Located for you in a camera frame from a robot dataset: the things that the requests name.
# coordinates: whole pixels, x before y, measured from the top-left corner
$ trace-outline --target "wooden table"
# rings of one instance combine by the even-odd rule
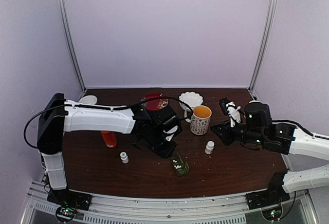
[[[149,93],[178,97],[185,91],[195,91],[204,97],[204,105],[212,109],[210,125],[228,119],[222,114],[219,99],[228,97],[241,107],[251,100],[246,89],[90,89],[87,95],[97,96],[101,105],[122,105],[139,102]],[[182,117],[179,104],[173,100],[169,103]],[[286,169],[280,154],[246,150],[238,142],[227,147],[211,131],[195,136],[185,121],[182,121],[182,128],[183,132],[174,141],[177,143],[175,152],[190,165],[189,173],[183,177],[176,176],[169,159],[133,147],[136,141],[133,135],[117,134],[117,147],[107,148],[100,132],[66,133],[63,155],[69,187],[124,197],[218,196],[267,188],[273,173]],[[209,140],[215,141],[210,156],[204,152]],[[122,151],[129,156],[128,164],[120,160]]]

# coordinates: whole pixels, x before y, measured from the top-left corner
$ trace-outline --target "vertical metal post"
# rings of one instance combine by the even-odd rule
[[[67,48],[68,48],[70,58],[71,58],[71,61],[72,61],[72,64],[73,64],[73,68],[74,68],[75,74],[77,76],[77,79],[78,79],[81,90],[86,91],[86,87],[84,85],[82,75],[81,75],[81,71],[80,71],[80,67],[79,67],[79,64],[78,64],[77,55],[76,55],[76,52],[74,50],[70,28],[69,28],[69,25],[68,25],[65,2],[64,2],[64,0],[58,0],[58,4],[59,4],[59,7],[60,7],[60,11],[61,11],[66,44],[67,44]]]
[[[257,77],[258,77],[260,69],[261,69],[261,65],[263,62],[263,58],[265,55],[265,51],[266,51],[266,47],[267,47],[267,43],[268,43],[268,39],[269,39],[269,35],[270,35],[270,30],[271,30],[271,27],[273,24],[273,19],[274,19],[276,8],[277,8],[277,2],[278,2],[278,0],[269,0],[262,43],[261,43],[261,47],[260,47],[260,50],[258,53],[258,58],[257,58],[256,66],[255,66],[255,69],[254,69],[254,72],[252,75],[252,79],[251,79],[251,82],[249,85],[249,91],[251,93],[254,93],[254,88],[256,85]]]

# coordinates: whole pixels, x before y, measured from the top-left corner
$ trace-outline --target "white wall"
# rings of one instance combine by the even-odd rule
[[[255,88],[274,119],[291,119],[329,134],[329,0],[278,0]],[[289,156],[294,170],[327,164]],[[329,188],[311,190],[320,223],[328,223]]]
[[[65,45],[57,0],[0,0],[0,222],[17,223],[40,155],[23,140],[26,121],[55,92],[80,89]],[[29,129],[36,140],[36,123]]]
[[[269,0],[65,0],[87,87],[247,87]]]

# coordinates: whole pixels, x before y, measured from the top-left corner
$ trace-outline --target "orange cup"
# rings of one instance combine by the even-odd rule
[[[107,147],[114,148],[117,146],[118,141],[113,132],[101,131],[101,133]]]

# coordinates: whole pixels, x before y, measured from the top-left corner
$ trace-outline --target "white flower-shaped dish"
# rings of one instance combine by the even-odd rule
[[[179,96],[179,99],[181,101],[185,102],[186,104],[188,104],[191,108],[195,108],[196,106],[199,106],[204,102],[204,98],[200,94],[195,93],[195,92],[182,93]],[[182,109],[185,110],[187,108],[185,105],[183,105],[181,103],[179,103],[179,104]]]

